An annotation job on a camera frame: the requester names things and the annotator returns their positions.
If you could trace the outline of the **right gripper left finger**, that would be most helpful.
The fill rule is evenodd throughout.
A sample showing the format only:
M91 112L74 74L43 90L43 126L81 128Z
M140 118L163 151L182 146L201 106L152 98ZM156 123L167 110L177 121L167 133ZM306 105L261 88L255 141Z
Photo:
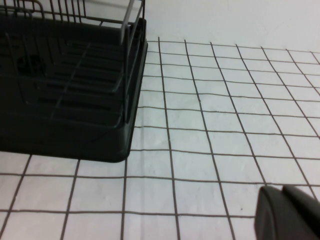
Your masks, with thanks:
M258 240L318 240L320 217L303 217L282 189L272 186L260 188L254 219L256 238Z

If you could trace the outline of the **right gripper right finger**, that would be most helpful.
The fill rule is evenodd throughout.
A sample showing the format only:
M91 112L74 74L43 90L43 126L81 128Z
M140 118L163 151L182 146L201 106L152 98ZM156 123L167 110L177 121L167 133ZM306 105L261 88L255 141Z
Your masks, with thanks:
M320 216L320 203L310 195L292 185L284 185L282 192L303 217Z

